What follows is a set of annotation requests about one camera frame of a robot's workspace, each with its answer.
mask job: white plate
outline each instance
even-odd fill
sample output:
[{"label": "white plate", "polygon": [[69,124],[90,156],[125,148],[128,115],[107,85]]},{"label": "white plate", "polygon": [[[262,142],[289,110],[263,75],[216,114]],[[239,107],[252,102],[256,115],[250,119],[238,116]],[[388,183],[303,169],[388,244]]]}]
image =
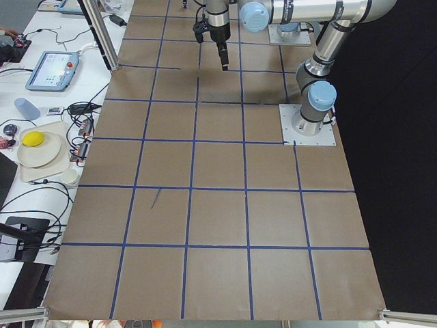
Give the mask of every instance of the white plate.
[{"label": "white plate", "polygon": [[44,132],[44,141],[36,147],[19,145],[17,157],[27,167],[39,167],[50,163],[61,149],[60,138],[50,132]]}]

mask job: white desk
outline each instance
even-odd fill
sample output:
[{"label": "white desk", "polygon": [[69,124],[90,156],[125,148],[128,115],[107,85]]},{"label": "white desk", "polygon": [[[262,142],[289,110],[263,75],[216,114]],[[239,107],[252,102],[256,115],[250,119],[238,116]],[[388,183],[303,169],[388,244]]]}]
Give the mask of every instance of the white desk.
[{"label": "white desk", "polygon": [[[126,0],[126,9],[123,14],[120,14],[126,22],[130,16],[134,0]],[[113,24],[108,18],[104,19],[109,35],[113,41],[115,50],[118,52],[122,43],[125,27],[119,27]],[[37,29],[56,29],[59,41],[69,40],[74,38],[82,31],[89,29],[84,16],[65,15],[57,12],[36,12],[31,22],[28,24],[24,34],[35,31]],[[75,41],[62,44],[56,44],[55,34],[49,31],[33,33],[28,36],[28,40],[32,40],[32,44],[25,56],[18,64],[7,64],[6,68],[30,68],[34,69],[43,51],[79,51],[85,44],[94,41],[91,31],[80,35]],[[75,103],[77,101],[88,101],[91,99],[104,85],[106,85],[111,73],[107,70],[103,59],[100,56],[98,49],[88,49],[84,51],[80,58],[80,64],[76,70],[73,80],[64,92],[31,92],[25,89],[25,84],[29,78],[29,72],[12,71],[0,75],[0,121],[9,119],[22,119],[23,117],[14,106],[14,100],[23,97],[29,100],[38,108],[47,108],[50,106],[63,106]],[[106,90],[101,92],[93,101],[102,104]],[[44,110],[41,110],[41,116],[34,121],[37,125],[43,125],[50,122],[60,120],[59,116],[46,116]],[[64,116],[64,120],[68,123],[70,118]],[[29,122],[11,122],[18,126],[18,134],[32,125]],[[72,128],[70,139],[77,136],[78,129]],[[2,150],[2,153],[8,158],[16,161],[16,151],[18,147],[13,147],[10,150]],[[74,163],[70,164],[81,173],[81,168]],[[49,180],[60,181],[60,174],[51,176]],[[32,186],[20,180],[18,175],[15,177],[14,184],[9,192],[6,201],[20,195],[26,191],[32,190],[39,186]],[[70,195],[74,199],[76,189],[70,189]],[[20,201],[10,204],[5,210],[48,210],[55,214],[60,214],[66,205],[66,196],[55,190],[41,190],[22,197]],[[70,216],[71,205],[67,212],[61,218],[62,224],[67,224]],[[5,222],[10,215],[0,215],[0,222]],[[20,214],[23,217],[48,218],[47,215],[40,213]],[[52,237],[46,235],[44,242]],[[62,236],[58,238],[57,243],[62,241]],[[57,254],[51,254],[50,250],[40,251],[36,261],[38,263],[54,265],[56,263]],[[0,263],[0,309],[4,308],[5,302],[8,300],[9,294],[16,281],[16,278],[23,266],[20,262]]]}]

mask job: hand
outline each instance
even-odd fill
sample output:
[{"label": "hand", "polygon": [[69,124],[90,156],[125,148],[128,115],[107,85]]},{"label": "hand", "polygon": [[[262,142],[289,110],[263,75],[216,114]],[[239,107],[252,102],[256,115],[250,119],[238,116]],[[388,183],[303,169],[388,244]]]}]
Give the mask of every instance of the hand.
[{"label": "hand", "polygon": [[16,39],[16,37],[19,35],[17,31],[14,29],[7,29],[6,27],[0,26],[0,29],[4,30],[5,36],[10,36],[12,39]]}]

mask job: black background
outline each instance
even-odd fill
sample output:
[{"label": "black background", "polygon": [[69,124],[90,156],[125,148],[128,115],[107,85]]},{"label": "black background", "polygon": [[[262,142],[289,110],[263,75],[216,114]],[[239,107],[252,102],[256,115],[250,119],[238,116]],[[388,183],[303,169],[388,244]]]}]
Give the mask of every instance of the black background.
[{"label": "black background", "polygon": [[329,80],[386,306],[437,314],[437,1],[357,27]]}]

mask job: white mounting plate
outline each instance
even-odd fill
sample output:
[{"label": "white mounting plate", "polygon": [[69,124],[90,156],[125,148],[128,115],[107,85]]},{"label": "white mounting plate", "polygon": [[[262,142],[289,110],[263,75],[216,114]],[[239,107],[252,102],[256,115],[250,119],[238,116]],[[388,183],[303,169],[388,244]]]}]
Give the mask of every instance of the white mounting plate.
[{"label": "white mounting plate", "polygon": [[[300,110],[302,105],[280,104],[279,113],[281,114],[282,138],[285,145],[298,146],[336,146],[333,126],[331,124],[323,125],[322,130],[313,137],[306,137],[297,133],[292,126],[293,115]],[[325,122],[329,121],[329,115],[326,114]]]},{"label": "white mounting plate", "polygon": [[278,34],[278,24],[268,26],[268,35],[270,36],[270,44],[283,44],[290,46],[311,46],[311,39],[307,31],[293,33],[289,38],[282,38]]}]

